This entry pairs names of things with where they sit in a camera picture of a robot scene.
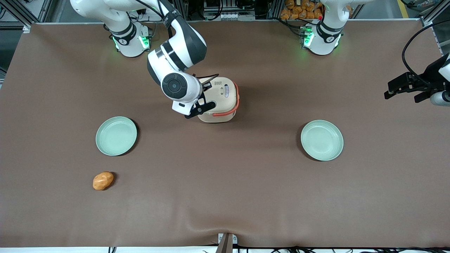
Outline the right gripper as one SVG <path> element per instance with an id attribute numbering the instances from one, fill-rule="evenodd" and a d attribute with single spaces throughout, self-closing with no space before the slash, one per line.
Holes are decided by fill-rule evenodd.
<path id="1" fill-rule="evenodd" d="M 203 90 L 208 90 L 212 88 L 211 81 L 212 79 L 199 80 Z M 214 109 L 216 105 L 217 104 L 215 101 L 207 102 L 205 94 L 202 93 L 199 96 L 198 100 L 194 100 L 191 102 L 185 103 L 173 101 L 172 110 L 183 114 L 186 119 L 190 119 Z"/>

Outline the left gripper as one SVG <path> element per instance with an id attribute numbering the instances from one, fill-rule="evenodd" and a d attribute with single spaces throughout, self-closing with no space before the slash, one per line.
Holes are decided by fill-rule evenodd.
<path id="1" fill-rule="evenodd" d="M 411 78 L 413 80 L 412 89 L 410 89 Z M 448 53 L 429 64 L 422 74 L 416 74 L 414 71 L 405 72 L 389 81 L 388 91 L 384 92 L 384 98 L 390 99 L 401 93 L 420 92 L 414 96 L 414 102 L 420 103 L 439 91 L 449 92 Z"/>

